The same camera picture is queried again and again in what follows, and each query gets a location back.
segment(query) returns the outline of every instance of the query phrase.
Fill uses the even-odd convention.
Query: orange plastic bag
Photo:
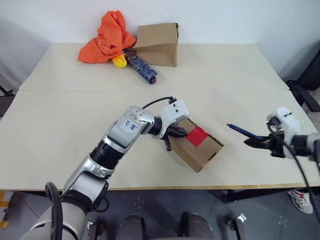
[[[136,38],[126,31],[126,22],[120,11],[108,11],[101,19],[97,37],[81,48],[78,61],[84,63],[105,63],[132,47]]]

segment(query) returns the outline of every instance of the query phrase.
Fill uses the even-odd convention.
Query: table surface
[[[303,186],[293,160],[246,146],[246,137],[226,126],[233,123],[267,135],[266,116],[286,106],[300,121],[302,133],[316,131],[256,45],[180,44],[178,67],[155,66],[159,72],[155,85],[148,85],[129,67],[77,62],[80,47],[54,43],[1,120],[0,189],[42,191],[48,181],[62,189],[128,106],[143,106],[164,96],[183,99],[192,121],[224,147],[196,173],[174,152],[167,152],[162,140],[143,135],[117,165],[111,189]],[[157,103],[149,110],[156,115],[165,105]],[[319,186],[315,164],[299,159],[310,183]]]

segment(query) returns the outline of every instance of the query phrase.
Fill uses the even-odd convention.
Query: yellow object
[[[8,221],[0,221],[0,228],[4,229],[8,226],[9,222]]]
[[[8,208],[9,201],[5,201],[5,190],[0,190],[0,208]]]
[[[114,56],[112,58],[112,62],[114,65],[116,65],[118,68],[121,68],[121,69],[127,66],[127,61],[123,53],[121,53],[121,55],[119,56]]]

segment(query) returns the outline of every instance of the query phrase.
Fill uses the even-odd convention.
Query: pen
[[[227,126],[229,128],[231,128],[231,129],[233,129],[233,130],[235,130],[235,131],[247,136],[248,138],[252,138],[252,139],[259,139],[260,138],[259,136],[255,135],[255,134],[253,134],[253,133],[251,133],[251,132],[249,132],[249,131],[247,131],[245,129],[242,129],[241,127],[238,127],[238,126],[236,126],[234,124],[229,124],[228,123]]]

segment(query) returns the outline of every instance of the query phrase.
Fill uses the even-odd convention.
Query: black cable
[[[166,100],[166,99],[168,99],[168,100],[173,100],[174,97],[172,97],[172,96],[166,96],[166,97],[159,98],[159,99],[157,99],[157,100],[154,100],[154,101],[152,101],[152,102],[149,102],[147,105],[143,106],[142,109],[145,109],[145,108],[149,107],[151,104],[155,104],[155,103],[157,103],[157,102],[160,102],[160,101],[163,101],[163,100]]]
[[[51,235],[50,240],[62,240],[63,212],[59,191],[53,182],[45,184],[45,194],[51,200]]]
[[[318,220],[318,223],[320,224],[320,213],[319,213],[319,209],[318,209],[318,206],[316,205],[316,203],[314,202],[314,196],[313,196],[313,190],[312,188],[309,186],[309,183],[308,183],[308,180],[306,178],[306,174],[304,172],[304,170],[302,169],[301,167],[301,164],[300,162],[298,161],[296,155],[295,155],[295,152],[293,150],[293,148],[287,143],[285,142],[280,136],[278,136],[275,131],[272,130],[270,124],[267,124],[267,127],[272,135],[273,138],[275,138],[278,143],[280,143],[281,145],[284,145],[288,151],[290,152],[290,154],[293,156],[293,159],[295,160],[300,172],[301,172],[301,175],[303,177],[303,180],[304,180],[304,184],[306,185],[306,188],[308,189],[308,192],[309,192],[309,196],[310,196],[310,201],[311,201],[311,204],[313,205],[313,208],[314,208],[314,213],[315,213],[315,216]]]
[[[105,200],[105,203],[106,203],[105,208],[103,208],[103,209],[94,209],[93,211],[95,211],[95,212],[97,212],[97,213],[103,213],[103,212],[105,212],[105,211],[108,210],[108,208],[109,208],[109,201],[108,201],[108,199],[107,199],[105,196],[103,197],[103,199]]]
[[[320,174],[320,162],[316,162],[315,164],[316,164],[316,166],[317,166],[317,168],[319,170],[319,174]]]

